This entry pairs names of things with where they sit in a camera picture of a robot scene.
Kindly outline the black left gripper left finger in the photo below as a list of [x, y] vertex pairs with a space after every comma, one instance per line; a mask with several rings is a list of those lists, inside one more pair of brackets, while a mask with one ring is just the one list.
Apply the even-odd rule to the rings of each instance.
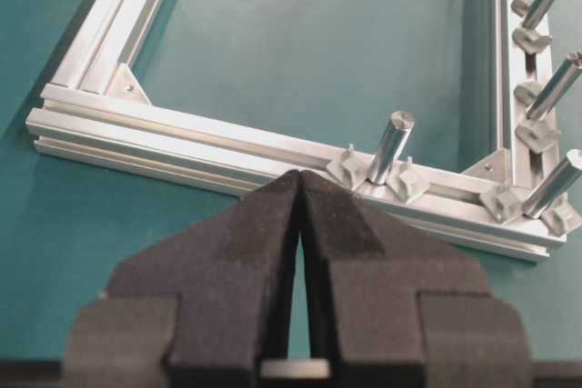
[[287, 354], [300, 174], [120, 262], [78, 314], [67, 387], [254, 387]]

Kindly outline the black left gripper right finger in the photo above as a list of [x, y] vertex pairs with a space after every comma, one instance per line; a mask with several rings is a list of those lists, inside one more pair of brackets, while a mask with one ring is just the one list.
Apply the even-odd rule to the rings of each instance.
[[528, 387], [517, 311], [479, 263], [305, 171], [311, 353], [338, 387]]

